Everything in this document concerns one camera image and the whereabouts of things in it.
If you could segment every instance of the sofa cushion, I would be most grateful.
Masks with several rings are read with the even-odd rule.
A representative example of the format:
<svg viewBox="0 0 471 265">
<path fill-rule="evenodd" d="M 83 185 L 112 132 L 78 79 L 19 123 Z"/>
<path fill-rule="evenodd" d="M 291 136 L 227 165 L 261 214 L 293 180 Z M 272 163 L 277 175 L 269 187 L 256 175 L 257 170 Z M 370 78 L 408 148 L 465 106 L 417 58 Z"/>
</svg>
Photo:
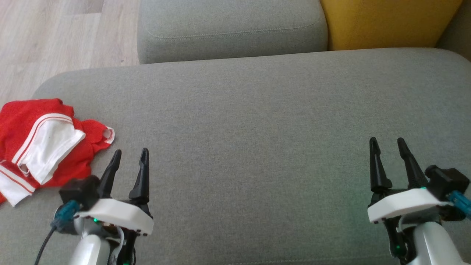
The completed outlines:
<svg viewBox="0 0 471 265">
<path fill-rule="evenodd" d="M 141 64 L 324 51 L 318 0 L 142 0 Z"/>
<path fill-rule="evenodd" d="M 470 83 L 471 63 L 452 52 L 378 49 L 83 70 L 35 97 L 115 129 L 92 169 L 123 150 L 117 199 L 149 149 L 155 227 L 137 264 L 395 265 L 366 212 L 369 138 L 395 188 L 407 186 L 398 137 L 423 170 L 470 177 Z M 2 206 L 3 264 L 32 264 L 59 204 L 45 189 Z M 471 262 L 471 223 L 445 227 Z M 53 235 L 42 263 L 66 264 L 78 240 Z"/>
</svg>

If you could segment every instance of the yellow pillow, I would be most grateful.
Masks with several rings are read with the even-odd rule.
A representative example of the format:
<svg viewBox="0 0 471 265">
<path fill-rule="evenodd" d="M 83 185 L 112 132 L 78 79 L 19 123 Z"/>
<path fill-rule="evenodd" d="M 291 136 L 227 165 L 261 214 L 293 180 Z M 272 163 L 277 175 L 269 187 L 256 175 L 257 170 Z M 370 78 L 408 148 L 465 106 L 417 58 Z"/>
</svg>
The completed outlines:
<svg viewBox="0 0 471 265">
<path fill-rule="evenodd" d="M 320 0 L 329 50 L 435 47 L 462 0 Z"/>
</svg>

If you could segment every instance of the red and white garment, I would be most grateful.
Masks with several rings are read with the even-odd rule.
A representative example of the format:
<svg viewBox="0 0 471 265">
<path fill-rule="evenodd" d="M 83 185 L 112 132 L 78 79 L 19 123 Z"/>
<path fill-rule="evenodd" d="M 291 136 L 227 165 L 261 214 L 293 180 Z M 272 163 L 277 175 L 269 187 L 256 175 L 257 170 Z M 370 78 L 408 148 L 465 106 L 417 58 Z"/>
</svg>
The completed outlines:
<svg viewBox="0 0 471 265">
<path fill-rule="evenodd" d="M 60 99 L 13 101 L 0 111 L 0 203 L 16 205 L 39 187 L 91 174 L 94 155 L 114 140 L 98 121 L 74 118 Z"/>
</svg>

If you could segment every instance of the white fabric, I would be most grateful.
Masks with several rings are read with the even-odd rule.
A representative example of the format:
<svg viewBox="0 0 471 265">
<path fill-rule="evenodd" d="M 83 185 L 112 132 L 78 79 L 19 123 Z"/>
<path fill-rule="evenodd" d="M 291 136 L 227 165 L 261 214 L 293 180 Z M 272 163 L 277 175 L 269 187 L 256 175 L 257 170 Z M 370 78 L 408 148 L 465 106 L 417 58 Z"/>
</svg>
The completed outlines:
<svg viewBox="0 0 471 265">
<path fill-rule="evenodd" d="M 72 121 L 48 119 L 32 137 L 19 166 L 26 165 L 31 176 L 43 185 L 52 178 L 59 163 L 84 138 L 85 133 L 76 130 Z"/>
<path fill-rule="evenodd" d="M 113 141 L 114 141 L 114 130 L 113 128 L 110 128 L 107 126 L 107 130 L 104 130 L 103 131 L 103 137 L 105 137 L 107 140 L 105 141 L 105 143 L 109 143 L 109 144 L 112 144 Z"/>
<path fill-rule="evenodd" d="M 20 165 L 20 162 L 24 159 L 24 156 L 30 148 L 31 141 L 34 139 L 38 128 L 41 127 L 48 120 L 63 120 L 72 123 L 72 118 L 60 113 L 48 113 L 39 117 L 30 129 L 30 133 L 28 134 L 28 137 L 24 141 L 23 145 L 20 147 L 20 149 L 18 149 L 15 156 L 13 157 L 13 163 Z"/>
<path fill-rule="evenodd" d="M 0 192 L 8 200 L 11 206 L 15 206 L 19 201 L 31 195 L 34 190 L 35 188 L 28 182 L 16 176 L 13 172 L 0 164 Z"/>
</svg>

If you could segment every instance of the wooden floor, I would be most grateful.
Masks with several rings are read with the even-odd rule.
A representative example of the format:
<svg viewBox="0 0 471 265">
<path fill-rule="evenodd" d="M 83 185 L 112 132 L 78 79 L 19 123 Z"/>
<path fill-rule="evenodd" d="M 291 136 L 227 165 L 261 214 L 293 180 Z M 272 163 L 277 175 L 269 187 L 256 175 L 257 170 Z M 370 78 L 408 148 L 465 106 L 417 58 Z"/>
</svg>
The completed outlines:
<svg viewBox="0 0 471 265">
<path fill-rule="evenodd" d="M 62 72 L 139 64 L 139 0 L 0 0 L 0 107 Z"/>
</svg>

